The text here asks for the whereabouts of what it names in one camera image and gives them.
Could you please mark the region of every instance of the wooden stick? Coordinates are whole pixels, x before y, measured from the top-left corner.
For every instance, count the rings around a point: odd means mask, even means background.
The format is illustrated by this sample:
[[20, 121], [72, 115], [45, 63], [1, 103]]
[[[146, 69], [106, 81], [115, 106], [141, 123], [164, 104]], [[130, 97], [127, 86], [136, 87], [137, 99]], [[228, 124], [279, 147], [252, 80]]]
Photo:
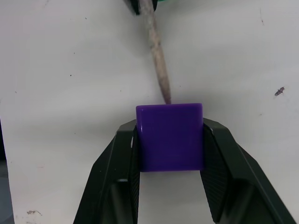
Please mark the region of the wooden stick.
[[152, 0], [139, 0], [140, 13], [144, 17], [145, 27], [149, 35], [149, 46], [154, 59], [160, 89], [166, 104], [171, 104], [171, 92], [165, 65], [161, 40], [157, 32]]

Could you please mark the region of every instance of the white backdrop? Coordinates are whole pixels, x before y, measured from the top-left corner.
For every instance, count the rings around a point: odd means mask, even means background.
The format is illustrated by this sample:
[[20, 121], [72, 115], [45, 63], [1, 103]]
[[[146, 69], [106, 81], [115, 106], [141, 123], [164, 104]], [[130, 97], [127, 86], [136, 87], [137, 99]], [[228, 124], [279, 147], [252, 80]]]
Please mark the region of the white backdrop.
[[[203, 103], [299, 222], [299, 2], [167, 0], [156, 15], [173, 103]], [[137, 105], [161, 103], [142, 19], [121, 0], [0, 2], [0, 116], [16, 224], [71, 224], [117, 128]], [[139, 223], [213, 223], [199, 173], [142, 174]]]

